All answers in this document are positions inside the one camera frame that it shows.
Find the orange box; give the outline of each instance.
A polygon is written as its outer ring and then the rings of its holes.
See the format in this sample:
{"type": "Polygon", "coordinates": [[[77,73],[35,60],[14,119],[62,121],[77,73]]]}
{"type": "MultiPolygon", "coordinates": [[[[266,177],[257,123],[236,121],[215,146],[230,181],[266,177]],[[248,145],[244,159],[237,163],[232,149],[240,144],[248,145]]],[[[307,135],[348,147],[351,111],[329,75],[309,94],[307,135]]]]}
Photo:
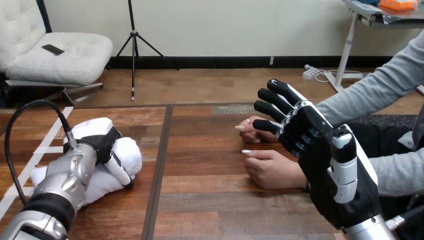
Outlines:
{"type": "Polygon", "coordinates": [[[417,0],[380,0],[380,6],[395,10],[414,10],[418,6],[417,0]]]}

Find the robotic fingertip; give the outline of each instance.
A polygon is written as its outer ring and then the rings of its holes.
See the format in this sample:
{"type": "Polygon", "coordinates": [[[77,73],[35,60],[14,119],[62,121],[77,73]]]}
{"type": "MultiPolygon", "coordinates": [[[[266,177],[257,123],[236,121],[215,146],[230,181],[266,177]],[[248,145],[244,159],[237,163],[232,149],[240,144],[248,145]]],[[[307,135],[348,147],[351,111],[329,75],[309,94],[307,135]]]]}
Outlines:
{"type": "Polygon", "coordinates": [[[129,177],[129,183],[127,185],[124,185],[123,188],[124,189],[132,189],[133,186],[134,186],[134,180],[131,177],[129,177]]]}

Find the desk leg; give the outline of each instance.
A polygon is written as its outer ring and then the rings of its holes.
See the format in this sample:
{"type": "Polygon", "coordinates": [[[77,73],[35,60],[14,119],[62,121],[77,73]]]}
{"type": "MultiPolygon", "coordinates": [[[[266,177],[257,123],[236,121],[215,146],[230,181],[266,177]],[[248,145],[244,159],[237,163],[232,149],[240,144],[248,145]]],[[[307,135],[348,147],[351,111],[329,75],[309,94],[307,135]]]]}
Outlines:
{"type": "Polygon", "coordinates": [[[350,24],[349,34],[346,38],[346,43],[344,44],[343,54],[341,55],[340,65],[338,66],[337,76],[334,78],[332,73],[325,74],[325,77],[334,87],[337,92],[343,90],[341,85],[343,74],[345,73],[346,64],[348,62],[349,54],[351,52],[352,44],[354,42],[355,29],[358,23],[358,14],[356,12],[352,13],[352,23],[350,24]]]}

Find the black smartphone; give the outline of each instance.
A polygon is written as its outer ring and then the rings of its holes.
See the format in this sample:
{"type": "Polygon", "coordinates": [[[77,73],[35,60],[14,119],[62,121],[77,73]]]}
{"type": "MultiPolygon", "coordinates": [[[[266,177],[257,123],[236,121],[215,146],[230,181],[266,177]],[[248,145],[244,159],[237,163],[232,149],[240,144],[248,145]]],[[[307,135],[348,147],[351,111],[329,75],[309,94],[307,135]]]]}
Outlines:
{"type": "Polygon", "coordinates": [[[44,45],[42,48],[54,54],[55,56],[59,56],[65,52],[64,50],[59,49],[51,44],[44,45]]]}

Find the black tripod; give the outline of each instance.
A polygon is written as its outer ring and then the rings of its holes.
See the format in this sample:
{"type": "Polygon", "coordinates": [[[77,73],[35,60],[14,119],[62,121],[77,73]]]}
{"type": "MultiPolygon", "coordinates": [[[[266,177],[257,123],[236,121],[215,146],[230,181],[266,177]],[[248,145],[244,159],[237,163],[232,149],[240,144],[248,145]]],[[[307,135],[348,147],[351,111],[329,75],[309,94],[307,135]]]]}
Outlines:
{"type": "MultiPolygon", "coordinates": [[[[135,78],[136,78],[136,65],[139,61],[139,49],[137,47],[137,37],[139,37],[144,43],[146,43],[151,49],[153,49],[162,59],[165,59],[165,56],[160,53],[156,48],[154,48],[150,43],[148,43],[140,34],[136,31],[136,27],[134,26],[134,18],[133,18],[133,6],[131,4],[131,0],[128,0],[128,7],[129,7],[129,18],[131,19],[131,29],[132,32],[129,34],[128,39],[126,40],[125,44],[122,46],[122,48],[119,50],[116,57],[119,57],[121,52],[124,50],[124,48],[127,46],[130,39],[132,39],[132,92],[131,92],[131,100],[134,101],[134,91],[135,91],[135,78]]],[[[175,60],[171,61],[171,64],[175,69],[180,70],[175,60]]]]}

